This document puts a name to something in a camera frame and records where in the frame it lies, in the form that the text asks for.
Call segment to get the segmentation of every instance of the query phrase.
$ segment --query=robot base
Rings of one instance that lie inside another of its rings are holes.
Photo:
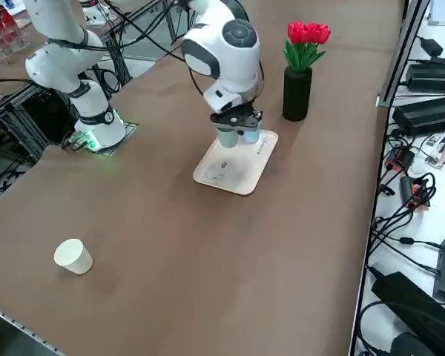
[[[74,125],[76,131],[85,133],[86,139],[90,141],[86,147],[92,152],[115,146],[125,138],[124,122],[115,110],[113,115],[114,120],[110,125],[86,125],[81,120]]]
[[[239,142],[224,148],[216,139],[193,172],[196,182],[239,195],[249,195],[257,187],[260,176],[277,144],[275,132],[261,130],[257,143]]]

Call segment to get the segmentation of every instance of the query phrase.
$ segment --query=green leaf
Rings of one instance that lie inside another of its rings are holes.
[[[325,53],[326,52],[323,51],[323,52],[319,52],[316,56],[313,56],[306,67],[310,68],[313,65],[313,63],[315,63]]]
[[[289,67],[293,70],[294,69],[294,63],[292,61],[292,59],[290,58],[290,55],[285,51],[282,50],[283,54],[285,55],[285,59],[287,60]]]
[[[292,70],[297,70],[299,66],[299,59],[297,51],[294,48],[294,45],[290,43],[288,40],[285,40],[285,49],[286,49],[286,58],[287,61],[289,61],[290,68]]]

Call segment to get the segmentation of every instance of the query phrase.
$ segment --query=black cable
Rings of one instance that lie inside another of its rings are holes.
[[[425,197],[422,201],[420,201],[418,203],[418,205],[415,206],[414,208],[408,208],[407,211],[409,211],[411,214],[410,214],[409,219],[408,219],[407,222],[405,222],[404,224],[399,225],[399,226],[393,228],[390,231],[387,231],[387,229],[391,228],[393,225],[397,224],[398,222],[400,222],[405,217],[405,216],[401,216],[401,217],[397,218],[394,221],[390,221],[393,216],[397,215],[402,210],[402,208],[405,208],[406,205],[409,204],[410,200],[412,200],[412,198],[414,197],[414,194],[410,196],[410,198],[392,215],[392,217],[390,217],[390,218],[388,218],[386,220],[386,221],[389,221],[389,222],[386,222],[384,224],[384,226],[379,230],[379,232],[382,233],[382,234],[385,233],[386,235],[390,235],[395,230],[397,230],[397,229],[407,225],[408,223],[410,223],[412,221],[413,213],[414,213],[415,209],[417,209],[419,206],[422,206],[423,204],[425,204],[425,202],[428,202],[429,200],[431,200],[433,198],[433,196],[435,195],[435,193],[437,191],[437,189],[435,187],[435,178],[432,181],[432,186],[428,187],[427,190],[429,191],[429,195],[427,197]],[[380,242],[376,246],[372,246],[372,248],[368,252],[368,258],[374,253],[374,251],[380,246],[380,244],[385,241],[385,239],[386,239],[386,237],[383,237],[383,238],[379,239]]]
[[[359,333],[359,334],[362,335],[362,332],[361,332],[361,330],[360,330],[360,326],[361,326],[361,321],[362,321],[363,316],[365,315],[365,313],[366,313],[370,308],[372,308],[372,307],[374,307],[374,306],[379,306],[379,305],[381,305],[381,304],[384,304],[384,305],[387,306],[387,307],[389,307],[389,306],[397,306],[397,307],[404,308],[404,309],[406,309],[406,310],[410,310],[411,312],[415,312],[415,313],[417,313],[417,314],[419,314],[419,315],[422,315],[423,317],[426,317],[427,319],[430,319],[432,322],[434,322],[434,323],[436,323],[436,324],[438,324],[438,325],[442,325],[443,327],[445,327],[445,322],[444,322],[444,321],[439,320],[439,319],[436,318],[436,317],[433,317],[431,314],[426,313],[426,312],[424,312],[423,310],[420,310],[420,309],[417,309],[417,308],[414,308],[414,307],[412,307],[412,306],[408,306],[408,305],[406,305],[406,304],[402,304],[402,303],[383,302],[382,300],[379,300],[379,301],[372,302],[372,303],[368,304],[367,306],[365,306],[365,307],[361,310],[361,312],[360,312],[360,314],[359,314],[359,316],[358,316],[358,318],[357,318],[357,322],[358,322],[358,333]]]
[[[120,82],[119,77],[112,70],[108,70],[108,69],[104,69],[104,68],[90,68],[90,69],[94,71],[96,76],[97,76],[97,73],[100,72],[100,78],[98,77],[98,80],[99,80],[100,85],[102,86],[102,89],[104,89],[104,91],[107,91],[110,94],[117,94],[120,91],[120,89],[122,89],[122,83]],[[106,73],[110,73],[115,77],[115,79],[117,81],[116,87],[112,88],[108,84],[107,80],[105,80]]]
[[[395,247],[392,247],[390,244],[388,244],[385,240],[382,240],[381,238],[376,236],[376,239],[378,239],[381,243],[383,243],[384,245],[386,245],[387,247],[389,247],[391,250],[393,250],[394,252],[396,252],[397,254],[399,254],[400,256],[402,256],[403,258],[405,258],[406,260],[408,260],[409,262],[413,263],[414,265],[416,265],[419,268],[422,268],[424,271],[430,272],[436,276],[440,275],[440,271],[436,268],[433,267],[429,267],[426,266],[422,263],[417,262],[416,260],[414,260],[413,258],[407,256],[406,254],[404,254],[403,252],[397,250]]]
[[[175,31],[176,33],[176,37],[178,37],[178,32],[179,32],[179,23],[181,22],[181,15],[183,13],[183,9],[179,9],[179,15],[178,15],[178,24],[177,24],[177,30]]]
[[[378,235],[385,236],[386,239],[389,239],[389,240],[392,240],[392,241],[397,241],[398,243],[400,243],[400,244],[402,244],[402,245],[412,246],[412,245],[418,243],[418,244],[421,244],[421,245],[427,245],[427,246],[430,246],[430,247],[433,247],[433,248],[438,248],[439,250],[444,249],[444,248],[442,247],[442,245],[440,245],[440,244],[438,244],[438,243],[431,243],[430,241],[419,241],[419,240],[414,240],[414,239],[412,239],[411,237],[400,237],[400,238],[396,239],[395,237],[391,237],[391,236],[389,236],[388,234],[380,233],[380,232],[377,231],[377,230],[374,230],[373,232],[375,232],[375,233],[378,234]]]
[[[393,230],[398,230],[399,228],[404,227],[405,225],[409,224],[412,221],[412,218],[414,217],[412,209],[408,208],[402,214],[394,213],[392,216],[386,218],[385,219],[386,222],[384,223],[383,227],[380,228],[379,232],[382,234],[389,235],[389,233],[392,233],[392,231],[387,231],[387,230],[390,229],[395,224],[402,221],[403,219],[405,219],[406,217],[408,217],[409,219],[407,219],[407,221],[404,222],[403,224],[401,224],[400,226],[395,227],[395,229],[393,229]],[[373,246],[369,249],[368,256],[371,256],[374,253],[374,251],[376,251],[376,249],[379,247],[379,245],[382,243],[382,241],[380,241],[377,245],[374,245],[374,243],[376,242],[376,237],[374,237],[372,239]]]
[[[186,10],[186,30],[189,31],[191,28],[191,20],[190,20],[190,9]]]
[[[409,202],[410,202],[410,201],[412,200],[412,198],[414,197],[414,194],[412,194],[412,195],[410,196],[410,198],[409,198],[403,205],[401,205],[400,208],[399,208],[399,209],[398,209],[398,210],[397,210],[391,217],[389,217],[389,218],[386,219],[386,222],[384,223],[383,227],[379,230],[380,233],[386,233],[387,235],[389,235],[389,234],[391,234],[393,231],[397,230],[398,228],[401,228],[401,227],[405,226],[406,224],[410,223],[410,221],[411,221],[412,218],[413,218],[413,212],[414,212],[414,210],[415,210],[416,208],[418,208],[419,206],[422,206],[422,205],[425,204],[426,202],[430,201],[430,200],[433,198],[433,196],[435,195],[435,193],[436,193],[436,191],[437,191],[437,189],[436,189],[436,187],[435,187],[435,176],[429,172],[429,173],[424,174],[423,176],[420,176],[420,177],[416,178],[415,180],[423,181],[426,177],[431,177],[431,178],[432,178],[432,185],[431,185],[430,187],[426,188],[426,190],[428,191],[428,195],[427,195],[427,197],[425,197],[423,200],[421,200],[421,201],[418,203],[418,205],[415,206],[414,208],[408,208],[407,211],[412,212],[412,214],[410,214],[409,221],[408,221],[407,223],[404,223],[403,225],[400,225],[400,226],[398,226],[398,227],[396,227],[396,228],[393,228],[391,231],[387,231],[389,228],[391,228],[393,225],[395,225],[395,224],[397,224],[398,222],[400,222],[400,221],[405,217],[405,216],[403,215],[403,216],[398,217],[398,218],[395,219],[394,221],[392,221],[392,219],[394,219],[394,217],[397,216],[397,215],[401,212],[401,210],[402,210],[403,208],[405,208],[405,207],[408,206]],[[424,183],[422,184],[421,187],[425,186],[426,183],[427,183],[427,181],[424,182]],[[369,252],[368,252],[368,254],[367,254],[367,257],[368,257],[368,258],[369,258],[369,256],[371,256],[371,255],[374,253],[374,251],[379,247],[379,245],[380,245],[385,239],[386,239],[386,238],[383,237],[382,239],[380,239],[380,242],[379,242],[377,245],[372,246],[372,248],[369,250]]]
[[[9,187],[12,186],[12,184],[24,174],[24,172],[17,171],[18,167],[23,163],[23,161],[19,162],[17,159],[15,159],[13,162],[10,163],[10,165],[5,168],[4,171],[0,173],[0,195],[2,195]],[[12,183],[8,183],[8,180],[13,178]]]
[[[128,47],[129,45],[134,45],[135,43],[137,43],[138,41],[146,38],[148,39],[148,41],[150,41],[151,43],[153,43],[154,45],[156,45],[160,50],[162,50],[163,52],[167,53],[169,56],[174,57],[175,59],[178,59],[181,62],[185,62],[185,60],[181,57],[175,56],[173,53],[169,52],[168,50],[166,50],[164,47],[162,47],[160,44],[158,44],[157,42],[155,42],[148,34],[152,33],[155,28],[160,24],[161,21],[163,21],[163,19],[165,18],[166,14],[171,10],[171,8],[174,5],[175,0],[173,0],[170,4],[170,6],[168,6],[168,8],[165,11],[162,11],[160,13],[160,15],[156,16],[155,19],[148,25],[148,30],[144,31],[142,30],[139,26],[137,26],[132,20],[130,20],[122,11],[120,11],[119,9],[117,9],[115,6],[113,6],[111,4],[111,2],[109,0],[104,0],[104,2],[117,14],[119,15],[123,20],[127,21],[132,27],[134,27],[136,30],[138,30],[142,35],[138,36],[136,38],[135,41],[132,41],[130,43],[124,44],[123,46],[119,46],[119,48],[125,48]],[[85,49],[88,50],[93,50],[95,48],[97,48],[97,50],[101,50],[104,49],[105,51],[108,51],[109,48],[103,48],[103,47],[94,47],[94,46],[85,46]]]
[[[31,85],[36,85],[37,87],[40,88],[44,88],[42,87],[40,84],[35,83],[33,80],[31,79],[19,79],[19,78],[0,78],[0,83],[5,83],[5,82],[23,82],[23,83],[27,83],[27,84],[31,84]]]
[[[386,170],[386,171],[384,172],[384,174],[383,174],[382,176],[380,176],[379,182],[382,182],[383,179],[386,178],[386,175],[387,175],[390,171],[391,171],[390,169],[389,169],[389,170]]]
[[[150,42],[154,43],[154,45],[156,45],[157,47],[161,47],[158,43],[156,43],[153,39],[151,39],[150,37],[148,37],[148,34],[151,33],[156,26],[164,19],[165,15],[168,13],[168,11],[171,9],[171,6],[173,6],[173,3],[170,7],[168,7],[168,9],[162,13],[160,13],[160,17],[159,15],[149,24],[149,27],[154,25],[154,22],[158,21],[158,23],[154,26],[154,28],[147,32],[147,31],[143,31],[142,29],[140,29],[138,26],[136,26],[134,24],[134,22],[132,20],[130,20],[124,13],[120,12],[118,9],[116,9],[116,7],[114,7],[112,4],[110,4],[108,2],[108,0],[104,0],[109,6],[111,6],[112,10],[118,14],[121,14],[121,17],[124,16],[125,17],[125,21],[129,22],[132,26],[134,26],[135,28],[138,28],[138,31],[142,33],[141,36],[138,36],[135,40],[133,40],[132,42],[129,42],[127,44],[123,44],[122,46],[118,46],[118,47],[111,47],[111,46],[107,46],[107,47],[97,47],[97,46],[90,46],[90,45],[81,45],[81,44],[76,44],[76,43],[72,43],[72,42],[68,42],[68,41],[59,41],[59,45],[62,47],[66,47],[66,48],[73,48],[73,49],[80,49],[80,50],[93,50],[96,52],[108,52],[110,50],[121,50],[122,48],[126,48],[129,47],[131,45],[136,44],[137,42],[142,41],[144,38],[147,38]]]
[[[192,69],[191,69],[190,67],[188,67],[188,70],[189,70],[189,72],[190,72],[191,81],[193,82],[194,87],[196,88],[196,90],[198,90],[198,93],[200,93],[201,96],[203,96],[203,93],[202,93],[200,87],[198,86],[198,84],[196,83],[196,80],[194,79]]]

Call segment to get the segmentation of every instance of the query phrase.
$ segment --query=red tulip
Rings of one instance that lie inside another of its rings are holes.
[[[309,27],[303,25],[302,30],[300,31],[300,42],[309,43],[311,40],[312,40],[312,35],[310,34]]]
[[[320,34],[320,38],[318,39],[318,43],[320,45],[324,45],[326,43],[326,41],[328,41],[329,35],[332,32],[330,31],[329,27],[327,24],[322,24],[321,25],[321,34]]]
[[[289,32],[290,42],[293,45],[300,43],[302,30],[303,30],[303,23],[301,21],[290,22],[288,32]]]
[[[310,42],[318,43],[320,41],[321,29],[319,24],[308,24]]]

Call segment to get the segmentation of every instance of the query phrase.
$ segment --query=metal frame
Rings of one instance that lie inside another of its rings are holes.
[[[409,5],[406,19],[400,31],[399,41],[379,95],[379,106],[383,108],[390,108],[392,105],[395,92],[429,2],[430,0],[412,0]]]
[[[42,344],[47,349],[51,350],[52,352],[56,353],[60,356],[65,356],[61,351],[59,351],[56,347],[48,343],[47,341],[41,339],[38,337],[34,332],[24,327],[22,324],[20,324],[18,321],[12,319],[11,317],[8,317],[4,312],[0,310],[0,318],[5,320],[6,322],[10,323],[11,325],[15,326],[18,330],[21,332],[24,332],[26,335],[34,339],[36,342]]]

